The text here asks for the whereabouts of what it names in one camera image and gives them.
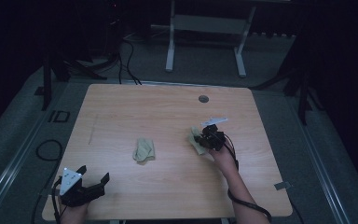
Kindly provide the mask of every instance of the green cloth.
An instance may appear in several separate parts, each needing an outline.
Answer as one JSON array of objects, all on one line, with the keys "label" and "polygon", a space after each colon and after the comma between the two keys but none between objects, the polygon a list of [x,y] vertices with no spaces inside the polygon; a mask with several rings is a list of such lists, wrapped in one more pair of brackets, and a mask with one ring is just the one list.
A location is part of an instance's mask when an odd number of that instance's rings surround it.
[{"label": "green cloth", "polygon": [[191,133],[188,135],[188,141],[193,145],[193,147],[197,150],[199,155],[202,155],[206,152],[205,147],[202,147],[196,140],[194,140],[195,136],[200,136],[200,130],[196,127],[191,127]]},{"label": "green cloth", "polygon": [[138,138],[138,147],[133,151],[132,157],[138,162],[154,160],[156,156],[153,140]]}]

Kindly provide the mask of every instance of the wooden table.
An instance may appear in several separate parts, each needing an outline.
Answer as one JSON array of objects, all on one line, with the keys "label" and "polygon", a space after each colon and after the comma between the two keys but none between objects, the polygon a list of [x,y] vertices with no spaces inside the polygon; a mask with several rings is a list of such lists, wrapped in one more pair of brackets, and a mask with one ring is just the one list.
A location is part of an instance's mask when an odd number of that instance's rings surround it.
[{"label": "wooden table", "polygon": [[[199,97],[209,97],[201,103]],[[64,167],[87,165],[83,186],[110,173],[105,195],[89,206],[89,219],[234,217],[227,183],[209,154],[199,156],[187,141],[191,126],[210,117],[234,143],[240,172],[256,202],[273,216],[292,207],[248,89],[195,86],[90,85],[65,150]],[[132,158],[138,138],[154,142],[156,159]],[[51,200],[43,218],[53,220]]]}]

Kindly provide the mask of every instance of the background desk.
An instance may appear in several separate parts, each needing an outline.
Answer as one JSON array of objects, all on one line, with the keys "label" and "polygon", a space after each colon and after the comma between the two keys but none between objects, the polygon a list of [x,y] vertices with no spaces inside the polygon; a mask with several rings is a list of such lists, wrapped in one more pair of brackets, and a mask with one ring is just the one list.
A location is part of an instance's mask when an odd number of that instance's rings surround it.
[{"label": "background desk", "polygon": [[[199,101],[207,95],[209,102]],[[111,180],[91,203],[90,219],[233,217],[227,184],[210,155],[199,156],[187,141],[191,126],[227,117],[219,130],[233,141],[240,172],[256,202],[273,216],[292,208],[252,93],[247,89],[188,86],[89,87],[62,159],[64,167],[87,165],[84,186]],[[132,159],[137,138],[154,141],[156,159]],[[48,200],[43,217],[52,220]]]}]

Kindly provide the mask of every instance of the forearm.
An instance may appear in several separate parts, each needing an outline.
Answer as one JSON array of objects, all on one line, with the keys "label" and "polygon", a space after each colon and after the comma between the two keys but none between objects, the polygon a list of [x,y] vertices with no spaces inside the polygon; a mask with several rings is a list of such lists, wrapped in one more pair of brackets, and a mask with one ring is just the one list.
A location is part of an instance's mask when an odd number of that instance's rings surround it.
[{"label": "forearm", "polygon": [[[243,180],[238,172],[232,172],[228,175],[225,175],[228,188],[231,191],[231,194],[247,203],[254,203],[255,200],[247,189],[246,185],[243,183]],[[269,223],[266,216],[254,210],[253,208],[249,208],[239,203],[232,203],[234,208],[235,217],[237,219],[237,223]]]}]

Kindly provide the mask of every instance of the tape piece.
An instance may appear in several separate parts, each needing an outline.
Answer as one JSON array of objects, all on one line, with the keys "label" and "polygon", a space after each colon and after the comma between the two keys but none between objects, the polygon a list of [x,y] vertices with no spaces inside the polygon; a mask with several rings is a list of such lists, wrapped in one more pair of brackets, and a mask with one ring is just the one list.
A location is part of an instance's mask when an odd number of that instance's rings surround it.
[{"label": "tape piece", "polygon": [[291,185],[287,181],[283,181],[281,183],[275,184],[274,186],[276,190],[280,190],[280,189],[290,189],[293,185]]}]

